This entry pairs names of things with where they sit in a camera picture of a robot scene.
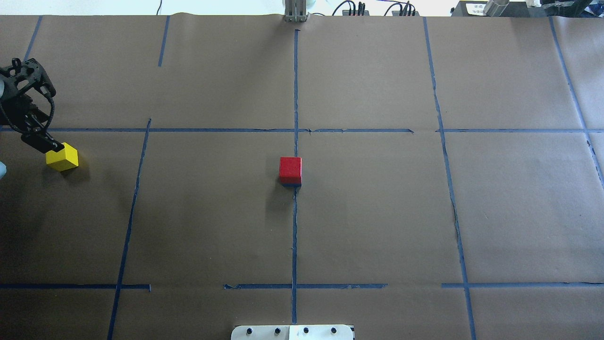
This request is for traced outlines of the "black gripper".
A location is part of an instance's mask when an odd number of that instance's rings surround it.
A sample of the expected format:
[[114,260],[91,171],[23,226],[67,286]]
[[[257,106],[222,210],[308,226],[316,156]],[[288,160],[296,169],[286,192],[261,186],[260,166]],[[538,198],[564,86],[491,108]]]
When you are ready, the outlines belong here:
[[22,134],[21,140],[40,153],[62,151],[65,146],[48,133],[48,120],[27,94],[1,101],[1,125]]

